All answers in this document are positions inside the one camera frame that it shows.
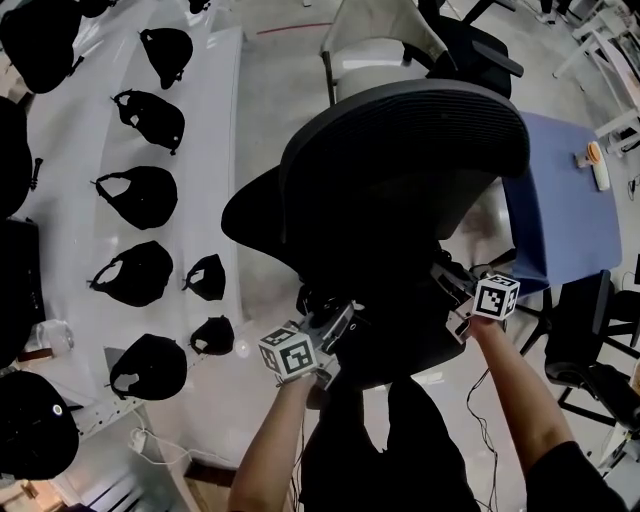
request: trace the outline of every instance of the concrete floor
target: concrete floor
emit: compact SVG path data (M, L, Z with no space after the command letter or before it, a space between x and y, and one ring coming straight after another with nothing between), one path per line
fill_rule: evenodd
M474 0L452 0L455 11L445 5L443 12L464 16L473 3ZM328 107L324 68L318 56L326 27L263 35L258 32L330 22L338 5L337 0L314 0L314 5L308 8L303 8L300 0L238 0L231 4L234 16L241 20L248 37L243 48L239 83L238 187L278 164L291 136ZM515 13L494 6L477 20L475 26L503 40L511 57L524 66L524 77L513 80L512 101L519 109L593 128L617 115L604 80L586 59L560 80L551 76L576 47L567 26L560 20L555 27L547 27L539 24L524 5L519 5ZM369 55L374 51L383 52L399 58L394 43L372 48L363 51ZM631 202L627 196L627 181L640 173L640 150L623 159L607 157L607 163L623 240L624 260L614 270L615 282L620 287L624 272L634 270L635 258L640 252L640 199ZM504 213L504 194L502 187L496 184L469 212L452 239L445 242L445 248L464 265L489 261L501 254L511 244ZM297 276L290 269L244 247L239 248L239 268L243 306L250 319L239 337L253 349L251 354L247 358L229 355L207 359L192 370L185 390L161 406L165 413L171 410L174 421L179 417L185 427L181 439L176 440L185 446L218 453L233 465L241 460L275 395L275 381L262 367L255 341L267 329L296 318L294 301L299 288ZM627 288L633 286L631 279L626 281ZM530 304L538 307L538 299L534 297ZM531 319L516 316L510 322L509 334L517 344L522 344L532 329ZM529 353L527 360L544 375L544 342ZM611 362L625 372L632 368L630 359L607 347L603 349L601 360ZM485 368L477 346L470 343L462 356L431 368L416 379L442 411L451 437L467 462L469 483L476 497L486 502L491 490L493 458L482 442L478 424L465 406L469 389ZM559 395L560 388L549 386L556 396ZM586 393L577 395L574 403L601 410ZM500 507L505 511L520 510L526 503L524 481L490 378L474 394L472 404L479 415L487 418L490 435L500 455ZM365 415L372 441L378 448L383 448L388 433L384 389L365 393ZM568 419L581 447L585 452L593 451L592 460L597 461L609 429L571 414ZM308 412L307 436L316 421L317 414ZM437 464L438 461L425 460L424 463Z

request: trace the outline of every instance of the blue tablecloth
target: blue tablecloth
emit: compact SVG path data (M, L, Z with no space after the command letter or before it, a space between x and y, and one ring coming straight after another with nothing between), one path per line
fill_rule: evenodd
M573 154L597 140L593 130L522 113L531 140L531 171L504 179L521 295L617 267L622 261L613 191L600 192L591 168Z

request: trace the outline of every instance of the red line on floor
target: red line on floor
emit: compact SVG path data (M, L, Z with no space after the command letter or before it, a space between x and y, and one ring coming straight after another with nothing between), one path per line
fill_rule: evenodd
M279 27L279 28L270 28L269 30L261 30L260 32L256 32L256 35L262 34L271 34L272 32L281 32L283 30L291 30L294 28L309 28L309 27L327 27L332 25L332 23L308 23L306 25L291 25L289 27Z

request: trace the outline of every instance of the office chair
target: office chair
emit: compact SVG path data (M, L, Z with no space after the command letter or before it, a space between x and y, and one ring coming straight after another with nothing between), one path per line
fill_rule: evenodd
M498 176L522 175L528 163L526 126L492 91L451 80L383 85L300 129L280 165L229 201L222 229L294 269L305 311L357 302L336 353L345 378L367 388L464 351L446 329L451 297L430 275L447 257L439 240Z
M612 319L627 319L629 325L610 327ZM597 361L603 344L640 358L640 352L609 338L634 333L640 333L640 294L616 294L608 270L562 287L551 315L545 371L549 381L567 386L558 400L563 409L606 425L640 429L640 395L629 386L629 376ZM586 389L613 418L566 403L572 388Z
M416 58L419 64L416 62L400 65L401 61L398 59L398 65L376 63L347 70L342 74L335 72L333 59L336 54L371 39L402 42L405 47L412 48L419 54L420 58ZM482 55L482 66L486 63L489 63L489 67L507 66L522 76L523 70L519 64L496 54L491 48L480 43L476 46L480 52L478 55ZM473 82L468 79L469 76L475 76L476 70L484 72L484 67L478 66L477 63L474 63L474 68L471 69L466 61L461 61L462 66L459 66L456 58L452 59L453 55L448 51L447 45L430 27L428 21L425 21L413 0L343 0L322 43L320 56L325 66L331 105L358 92L387 83L425 76ZM426 68L423 65L425 62L429 64Z
M441 16L440 7L443 3L443 0L419 0L418 9L431 29L442 39L455 63L455 76L447 70L448 77L481 85L510 98L511 75L522 77L523 67L509 59L509 50L502 41L471 26L494 3L493 0L479 0L463 21ZM495 3L515 11L510 0L496 0ZM431 56L405 44L404 60L410 62L412 58L427 69L433 69L436 64ZM438 70L434 71L431 77L442 76Z
M378 64L340 73L332 61L334 56L345 48L371 39L392 39L409 44L434 61L447 50L413 0L343 0L320 48L331 105L378 85L426 76L427 70L421 65L401 66L400 59L398 65Z

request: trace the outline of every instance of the black chair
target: black chair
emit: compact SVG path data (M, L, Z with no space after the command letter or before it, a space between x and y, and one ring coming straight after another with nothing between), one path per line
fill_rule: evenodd
M505 98L511 97L511 75L520 78L523 67L509 59L507 46L482 30L471 26L494 0L479 0L463 21L440 15L444 0L420 0L418 9L431 29L447 46L455 65L452 71L447 63L435 69L435 62L425 53L405 45L404 60L416 59L432 70L429 78L453 77L491 89ZM510 0L495 0L502 7L515 11Z
M611 320L626 320L627 324L610 326ZM640 293L616 294L608 270L565 284L560 302L550 315L545 350L547 377L554 384L567 386L558 401L560 406L606 425L617 422L629 430L639 430L640 395L629 386L629 376L597 361L603 344L640 358L640 352L609 338L621 334L637 338L639 333ZM572 388L587 390L613 418L568 404Z
M222 229L298 272L318 309L335 298L364 306L336 352L345 378L371 387L464 351L446 329L451 298L430 275L438 241L496 177L528 163L525 124L492 91L383 85L298 131L280 165L229 201Z

